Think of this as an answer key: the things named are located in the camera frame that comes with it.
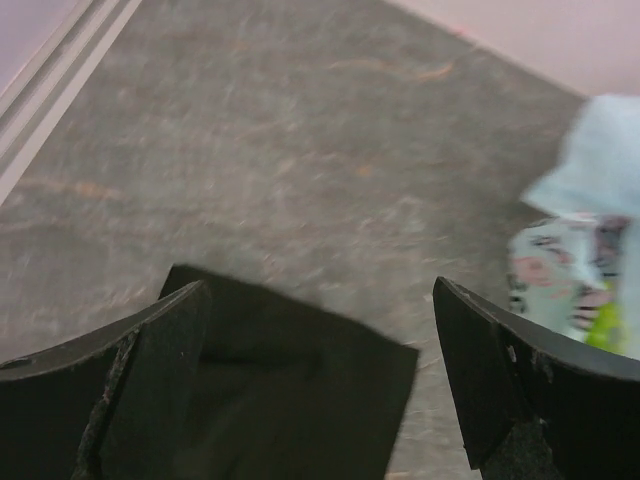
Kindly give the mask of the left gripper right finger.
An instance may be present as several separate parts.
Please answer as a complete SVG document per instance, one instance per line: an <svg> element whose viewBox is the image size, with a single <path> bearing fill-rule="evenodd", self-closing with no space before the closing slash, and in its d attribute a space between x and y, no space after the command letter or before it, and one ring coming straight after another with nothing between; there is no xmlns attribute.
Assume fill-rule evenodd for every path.
<svg viewBox="0 0 640 480"><path fill-rule="evenodd" d="M638 361L554 333L444 277L433 305L471 469L485 479L638 478Z"/></svg>

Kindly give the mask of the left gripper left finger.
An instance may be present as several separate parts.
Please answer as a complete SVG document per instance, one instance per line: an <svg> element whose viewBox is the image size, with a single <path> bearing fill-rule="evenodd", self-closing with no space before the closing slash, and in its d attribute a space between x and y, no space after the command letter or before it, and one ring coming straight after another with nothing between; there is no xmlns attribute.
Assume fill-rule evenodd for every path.
<svg viewBox="0 0 640 480"><path fill-rule="evenodd" d="M1 364L4 479L168 479L211 298L191 283Z"/></svg>

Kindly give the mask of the light blue plastic bag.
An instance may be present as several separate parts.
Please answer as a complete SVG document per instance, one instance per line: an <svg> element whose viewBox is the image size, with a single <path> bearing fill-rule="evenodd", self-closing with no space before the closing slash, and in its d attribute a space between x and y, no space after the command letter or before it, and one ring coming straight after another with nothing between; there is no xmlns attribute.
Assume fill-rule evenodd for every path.
<svg viewBox="0 0 640 480"><path fill-rule="evenodd" d="M628 328L619 355L638 358L638 97L588 100L521 200L543 217L509 243L510 311L586 344L599 292L614 283Z"/></svg>

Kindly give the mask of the green grape bunch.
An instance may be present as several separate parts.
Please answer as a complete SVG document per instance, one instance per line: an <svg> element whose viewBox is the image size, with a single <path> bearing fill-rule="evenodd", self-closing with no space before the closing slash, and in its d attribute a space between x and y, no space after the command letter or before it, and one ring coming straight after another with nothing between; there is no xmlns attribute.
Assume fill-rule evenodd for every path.
<svg viewBox="0 0 640 480"><path fill-rule="evenodd" d="M616 303L615 284L606 282L605 286L606 289L599 292L595 318L585 337L585 343L610 353L623 354L628 328Z"/></svg>

